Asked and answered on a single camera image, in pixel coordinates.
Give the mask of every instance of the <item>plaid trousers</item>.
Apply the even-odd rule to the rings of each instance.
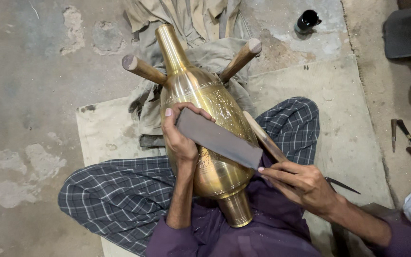
[[[320,133],[313,101],[289,98],[256,121],[290,161],[313,164]],[[174,184],[166,155],[110,160],[72,173],[59,192],[58,204],[89,231],[144,256],[153,228],[168,212]]]

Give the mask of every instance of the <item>beige mat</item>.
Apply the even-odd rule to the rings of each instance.
[[[362,193],[357,195],[336,187],[353,203],[376,202],[393,207],[354,55],[258,74],[250,77],[248,86],[259,114],[292,96],[306,96],[315,101],[321,122],[316,165],[325,176]],[[127,112],[127,99],[78,109],[85,165],[164,154],[139,147],[137,118]],[[306,213],[305,218],[314,245],[323,255],[331,256],[329,224],[310,213]],[[133,256],[105,239],[102,242],[106,257]],[[352,242],[360,243],[356,238],[352,238]]]

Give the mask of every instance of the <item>vase body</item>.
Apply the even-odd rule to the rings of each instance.
[[[248,121],[237,102],[218,78],[192,65],[186,58],[172,25],[161,25],[155,31],[166,63],[168,79],[161,91],[161,120],[166,108],[176,102],[192,102],[215,118],[216,124],[238,137],[258,145]],[[173,155],[166,148],[174,173],[177,172]],[[252,169],[243,167],[206,148],[199,147],[199,161],[194,175],[196,195],[218,201],[228,224],[232,227],[247,225],[253,217],[245,193]]]

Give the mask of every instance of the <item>cement floor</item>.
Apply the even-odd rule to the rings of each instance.
[[[131,28],[123,0],[31,3],[0,1],[0,256],[100,257],[99,237],[60,212],[56,195],[83,166],[75,108],[126,96],[140,80],[121,68],[121,58],[135,51]],[[388,125],[402,118],[411,131],[411,73],[382,55],[379,27],[395,3],[369,2],[371,11],[357,8],[362,3],[345,2],[355,14],[354,22],[348,15],[351,43],[361,49],[370,113],[400,202],[411,191],[411,160],[401,133],[390,155]],[[323,13],[323,23],[304,41],[291,26],[309,8]],[[351,53],[339,0],[244,0],[241,9],[264,44],[254,74]]]

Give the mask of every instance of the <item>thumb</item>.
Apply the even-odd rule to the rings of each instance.
[[[166,109],[165,119],[163,125],[161,126],[163,132],[169,136],[173,131],[177,131],[175,127],[175,115],[171,108]]]

